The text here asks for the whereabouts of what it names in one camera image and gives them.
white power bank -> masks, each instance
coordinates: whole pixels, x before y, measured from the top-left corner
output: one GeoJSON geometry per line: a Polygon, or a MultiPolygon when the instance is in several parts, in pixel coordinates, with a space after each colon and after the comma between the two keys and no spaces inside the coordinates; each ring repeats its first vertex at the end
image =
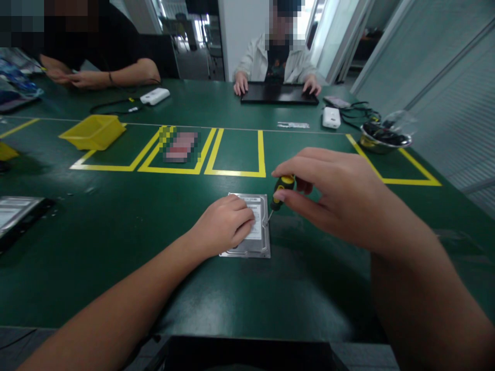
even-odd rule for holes
{"type": "Polygon", "coordinates": [[[160,103],[162,100],[168,98],[170,96],[170,91],[164,88],[156,88],[153,91],[150,91],[148,94],[145,94],[141,97],[141,102],[143,104],[149,104],[154,106],[157,103],[160,103]]]}
{"type": "Polygon", "coordinates": [[[340,127],[340,111],[337,108],[326,107],[323,110],[322,125],[330,129],[340,127]]]}

screwdriver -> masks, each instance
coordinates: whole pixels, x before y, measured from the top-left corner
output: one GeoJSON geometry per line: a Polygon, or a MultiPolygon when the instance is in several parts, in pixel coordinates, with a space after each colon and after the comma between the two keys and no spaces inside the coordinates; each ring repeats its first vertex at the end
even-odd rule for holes
{"type": "MultiPolygon", "coordinates": [[[[295,179],[293,175],[284,175],[283,177],[280,177],[277,181],[277,184],[275,185],[275,191],[278,191],[279,189],[294,189],[294,184],[295,184],[295,179]]],[[[272,214],[274,211],[280,210],[280,207],[284,203],[280,201],[279,199],[276,199],[275,197],[272,198],[272,202],[270,203],[270,208],[272,209],[272,212],[270,213],[270,216],[268,217],[268,220],[266,224],[270,221],[272,214]]]]}

person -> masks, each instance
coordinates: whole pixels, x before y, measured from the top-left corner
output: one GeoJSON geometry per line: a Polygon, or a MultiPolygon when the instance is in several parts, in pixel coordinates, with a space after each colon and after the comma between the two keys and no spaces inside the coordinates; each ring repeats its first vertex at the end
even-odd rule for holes
{"type": "Polygon", "coordinates": [[[134,24],[114,5],[98,4],[97,15],[81,14],[80,7],[64,3],[54,9],[57,16],[46,17],[40,61],[47,76],[66,87],[90,90],[160,83],[152,54],[134,24]],[[79,71],[85,60],[100,71],[79,71]]]}
{"type": "Polygon", "coordinates": [[[272,0],[270,9],[270,34],[261,34],[247,47],[234,72],[234,92],[245,94],[248,81],[268,83],[303,83],[303,93],[321,92],[316,68],[311,64],[305,45],[294,45],[293,20],[301,10],[301,0],[272,0]]]}
{"type": "MultiPolygon", "coordinates": [[[[296,175],[296,191],[277,190],[274,197],[371,253],[373,299],[401,369],[493,369],[493,324],[433,231],[364,158],[306,148],[272,176],[286,174],[296,175]],[[322,194],[318,202],[305,197],[313,188],[322,194]]],[[[237,196],[214,202],[185,235],[79,312],[19,370],[119,369],[180,282],[237,246],[252,222],[253,212],[237,196]]]]}

yellow tape line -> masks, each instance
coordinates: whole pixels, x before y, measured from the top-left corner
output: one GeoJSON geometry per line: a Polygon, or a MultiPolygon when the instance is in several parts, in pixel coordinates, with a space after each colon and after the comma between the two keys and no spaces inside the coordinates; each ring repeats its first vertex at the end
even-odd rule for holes
{"type": "Polygon", "coordinates": [[[9,130],[8,132],[3,133],[0,135],[0,139],[3,139],[5,137],[8,137],[11,134],[14,134],[16,131],[19,131],[21,129],[24,129],[26,126],[29,126],[31,124],[34,124],[35,122],[39,121],[40,119],[32,119],[31,121],[28,121],[27,123],[24,123],[22,125],[19,125],[18,127],[13,128],[12,130],[9,130]]]}
{"type": "Polygon", "coordinates": [[[74,165],[70,167],[72,170],[99,170],[99,171],[122,171],[122,172],[132,172],[136,169],[138,164],[144,158],[144,156],[148,153],[151,146],[158,139],[160,131],[158,131],[152,139],[145,145],[143,150],[139,152],[138,156],[134,159],[130,166],[113,166],[113,165],[84,165],[84,162],[89,159],[91,156],[95,154],[95,150],[88,151],[84,156],[82,156],[79,160],[77,160],[74,165]]]}
{"type": "Polygon", "coordinates": [[[368,156],[366,156],[366,154],[362,151],[361,147],[359,147],[359,144],[356,143],[356,141],[354,140],[354,138],[352,137],[352,135],[346,134],[345,136],[347,137],[347,139],[349,139],[349,142],[351,142],[351,144],[353,145],[353,147],[356,150],[356,152],[358,152],[361,156],[363,156],[366,159],[366,161],[370,164],[370,166],[373,169],[373,171],[378,175],[378,178],[380,178],[381,180],[383,180],[383,177],[380,175],[380,173],[378,172],[378,170],[375,168],[375,165],[373,165],[373,163],[368,158],[368,156]]]}
{"type": "Polygon", "coordinates": [[[217,159],[218,149],[220,148],[220,142],[222,141],[224,129],[218,129],[217,138],[211,150],[210,159],[206,165],[205,175],[224,175],[224,176],[242,176],[252,178],[266,178],[267,172],[265,169],[265,145],[263,142],[263,131],[258,130],[258,171],[257,172],[243,172],[232,170],[214,170],[215,160],[217,159]]]}
{"type": "Polygon", "coordinates": [[[375,171],[375,173],[378,175],[378,177],[383,181],[385,184],[399,184],[402,186],[428,186],[428,187],[441,187],[442,184],[433,176],[430,174],[428,170],[426,170],[414,157],[412,157],[405,149],[399,148],[399,152],[402,153],[402,155],[411,163],[413,166],[418,169],[427,179],[390,179],[390,178],[383,178],[381,174],[378,172],[378,170],[375,168],[375,166],[371,163],[371,160],[366,156],[366,154],[363,152],[359,144],[356,143],[352,135],[346,134],[345,135],[347,139],[351,142],[353,147],[356,149],[356,151],[363,156],[366,161],[371,165],[371,168],[375,171]]]}
{"type": "MultiPolygon", "coordinates": [[[[171,132],[175,130],[175,126],[171,127],[171,132]]],[[[158,152],[160,151],[161,148],[163,148],[164,143],[167,142],[168,137],[161,143],[158,143],[156,147],[153,149],[153,151],[150,153],[146,161],[141,165],[141,167],[138,169],[139,172],[145,172],[145,173],[162,173],[162,174],[189,174],[189,175],[199,175],[201,172],[201,169],[203,168],[203,163],[205,162],[206,155],[208,154],[208,151],[210,149],[211,142],[213,141],[213,137],[215,136],[215,133],[217,130],[215,128],[210,130],[210,133],[208,134],[208,138],[206,139],[205,145],[203,146],[203,150],[201,151],[201,154],[197,160],[197,164],[194,167],[194,169],[180,169],[180,168],[173,168],[173,167],[150,167],[149,165],[153,161],[153,159],[156,157],[158,152]]]]}

green table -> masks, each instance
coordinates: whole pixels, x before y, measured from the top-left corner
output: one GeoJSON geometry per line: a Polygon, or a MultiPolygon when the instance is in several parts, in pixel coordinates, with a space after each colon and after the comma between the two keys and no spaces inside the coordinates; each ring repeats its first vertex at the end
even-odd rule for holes
{"type": "MultiPolygon", "coordinates": [[[[179,80],[164,81],[172,94],[165,102],[123,116],[127,131],[106,151],[78,151],[58,135],[87,117],[93,105],[128,94],[67,92],[45,79],[36,82],[46,91],[43,101],[0,124],[0,137],[10,131],[3,140],[21,153],[11,161],[12,171],[0,177],[0,194],[49,197],[57,212],[0,256],[1,326],[60,327],[186,232],[216,199],[228,192],[270,194],[275,183],[270,172],[304,147],[360,151],[353,143],[356,129],[321,127],[323,103],[241,105],[229,83],[179,80]],[[311,128],[278,128],[279,121],[307,122],[311,128]],[[26,122],[31,123],[16,130],[26,122]],[[170,128],[162,125],[201,133],[201,161],[164,163],[160,131],[170,128]]],[[[343,87],[325,87],[322,95],[356,101],[343,87]]],[[[495,222],[413,150],[362,154],[439,230],[459,274],[493,320],[495,222]]],[[[288,208],[272,217],[270,236],[271,259],[205,262],[176,290],[156,331],[383,340],[371,304],[366,251],[323,234],[288,208]]]]}

